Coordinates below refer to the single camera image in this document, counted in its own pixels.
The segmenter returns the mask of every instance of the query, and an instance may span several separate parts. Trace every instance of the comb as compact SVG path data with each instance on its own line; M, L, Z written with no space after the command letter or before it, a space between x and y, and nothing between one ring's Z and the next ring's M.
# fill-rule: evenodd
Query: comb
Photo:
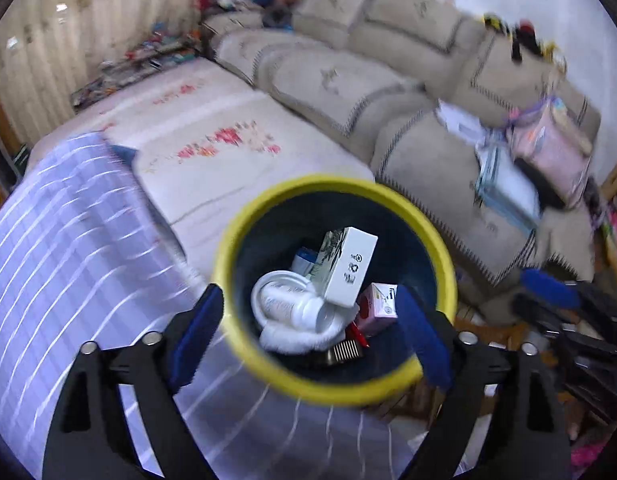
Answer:
M362 346L353 339L345 339L326 352L322 352L322 354L323 365L331 367L355 361L362 357Z

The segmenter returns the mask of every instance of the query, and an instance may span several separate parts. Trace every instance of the beige sofa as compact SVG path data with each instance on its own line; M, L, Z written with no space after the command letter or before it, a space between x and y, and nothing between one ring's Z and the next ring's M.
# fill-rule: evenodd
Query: beige sofa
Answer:
M513 108L555 92L595 142L599 112L557 67L524 48L521 64L512 62L507 38L435 0L304 0L292 23L293 33L264 29L257 12L229 13L207 20L205 30L217 63L317 125L418 205L482 300L521 266L553 263L592 279L583 206L547 211L528 237L474 205L474 150L432 112L442 99L500 126Z

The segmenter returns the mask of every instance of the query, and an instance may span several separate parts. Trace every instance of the trash can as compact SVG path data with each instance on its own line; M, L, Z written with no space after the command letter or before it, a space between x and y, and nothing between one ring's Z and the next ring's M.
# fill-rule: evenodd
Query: trash can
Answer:
M327 231L348 226L378 237L362 290L371 282L411 285L453 322L457 287L442 238L412 203L372 182L317 174L268 190L227 228L214 272L224 291L222 328L233 351L275 389L317 404L381 402L422 377L398 324L371 338L363 358L324 370L259 346L250 305L255 282L266 272L288 269L300 247L319 249Z

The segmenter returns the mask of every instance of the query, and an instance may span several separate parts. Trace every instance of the curtain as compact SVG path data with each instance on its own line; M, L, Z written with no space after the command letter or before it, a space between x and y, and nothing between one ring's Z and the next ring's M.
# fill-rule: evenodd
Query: curtain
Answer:
M143 41L198 20L195 0L14 0L0 20L0 101L29 146L69 120L69 96Z

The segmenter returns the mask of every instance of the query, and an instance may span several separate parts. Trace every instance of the clutter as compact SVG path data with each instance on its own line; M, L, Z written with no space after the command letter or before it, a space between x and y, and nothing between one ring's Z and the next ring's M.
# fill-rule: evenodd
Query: clutter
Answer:
M129 50L117 62L103 62L100 65L102 75L71 94L73 109L76 112L85 110L122 88L194 59L200 53L197 32L174 38L167 34L163 23L156 23L148 40Z
M264 25L264 28L293 30L292 18L293 15L289 7L274 4L262 13L262 25Z
M495 14L487 13L483 17L486 28L495 30L511 39L511 60L515 64L521 64L524 60L520 46L523 46L531 54L542 57L553 63L562 75L567 74L567 60L559 47L553 42L542 43L535 36L535 27L529 20L520 20L514 27L503 22Z
M478 146L476 155L480 164L476 199L525 234L537 229L541 218L538 191L514 165L508 147L500 143Z
M300 276L307 276L311 273L313 265L317 260L316 251L312 251L303 247L295 253L293 263L290 265L290 271L299 274Z
M304 332L323 332L333 320L333 308L303 287L269 282L260 291L262 312Z
M377 241L354 227L329 231L311 270L317 293L329 303L353 307Z
M360 313L355 324L367 336L374 336L397 320L397 285L371 283L358 299Z
M593 145L561 99L549 96L528 110L512 112L507 136L511 157L537 188L542 206L577 205L585 190Z
M296 330L283 322L269 319L264 314L261 291L271 282L300 289L298 292L316 295L315 286L309 279L289 270L275 270L257 280L251 291L251 307L256 321L262 328L260 345L263 349L288 355L306 354L311 350L325 351L345 338L345 328L357 315L357 308L329 305L332 308L332 319L322 332Z

